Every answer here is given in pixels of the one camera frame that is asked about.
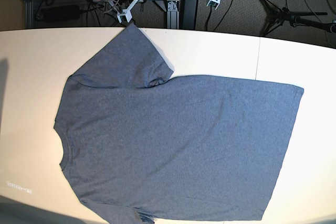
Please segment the blue grey T-shirt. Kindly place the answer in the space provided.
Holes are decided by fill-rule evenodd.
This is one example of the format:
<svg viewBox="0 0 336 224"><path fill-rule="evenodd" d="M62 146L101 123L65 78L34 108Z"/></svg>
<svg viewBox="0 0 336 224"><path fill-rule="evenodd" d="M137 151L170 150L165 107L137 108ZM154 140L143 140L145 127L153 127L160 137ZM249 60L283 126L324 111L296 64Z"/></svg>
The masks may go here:
<svg viewBox="0 0 336 224"><path fill-rule="evenodd" d="M64 176L109 223L260 220L304 90L173 77L129 25L66 81L55 118Z"/></svg>

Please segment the black power adapter brick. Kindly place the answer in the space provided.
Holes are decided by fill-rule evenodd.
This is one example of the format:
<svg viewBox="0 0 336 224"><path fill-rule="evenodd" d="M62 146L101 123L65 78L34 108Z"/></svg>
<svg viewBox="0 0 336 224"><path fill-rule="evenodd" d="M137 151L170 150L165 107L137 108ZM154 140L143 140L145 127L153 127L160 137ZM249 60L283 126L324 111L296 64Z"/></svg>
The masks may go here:
<svg viewBox="0 0 336 224"><path fill-rule="evenodd" d="M198 0L182 0L180 29L196 29L197 8Z"/></svg>

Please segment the black tripod stand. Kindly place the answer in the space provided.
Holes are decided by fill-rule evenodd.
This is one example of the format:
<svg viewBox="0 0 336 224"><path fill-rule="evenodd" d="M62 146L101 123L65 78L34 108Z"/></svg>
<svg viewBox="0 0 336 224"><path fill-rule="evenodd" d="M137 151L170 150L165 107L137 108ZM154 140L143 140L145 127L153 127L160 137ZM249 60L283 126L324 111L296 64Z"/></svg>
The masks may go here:
<svg viewBox="0 0 336 224"><path fill-rule="evenodd" d="M304 17L308 16L327 16L325 12L292 12L288 8L279 8L269 0L259 0L266 11L265 25L260 32L260 37L266 37L268 34L288 22L292 27L308 26L321 29L327 33L335 34L335 23L322 23Z"/></svg>

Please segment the aluminium frame post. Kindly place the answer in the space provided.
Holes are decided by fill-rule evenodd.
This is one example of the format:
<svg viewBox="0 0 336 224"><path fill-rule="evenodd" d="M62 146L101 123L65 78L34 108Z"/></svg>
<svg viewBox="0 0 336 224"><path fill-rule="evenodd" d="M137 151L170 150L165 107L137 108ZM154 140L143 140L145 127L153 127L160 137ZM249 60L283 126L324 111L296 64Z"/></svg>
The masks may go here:
<svg viewBox="0 0 336 224"><path fill-rule="evenodd" d="M180 0L152 0L165 12L167 29L180 28Z"/></svg>

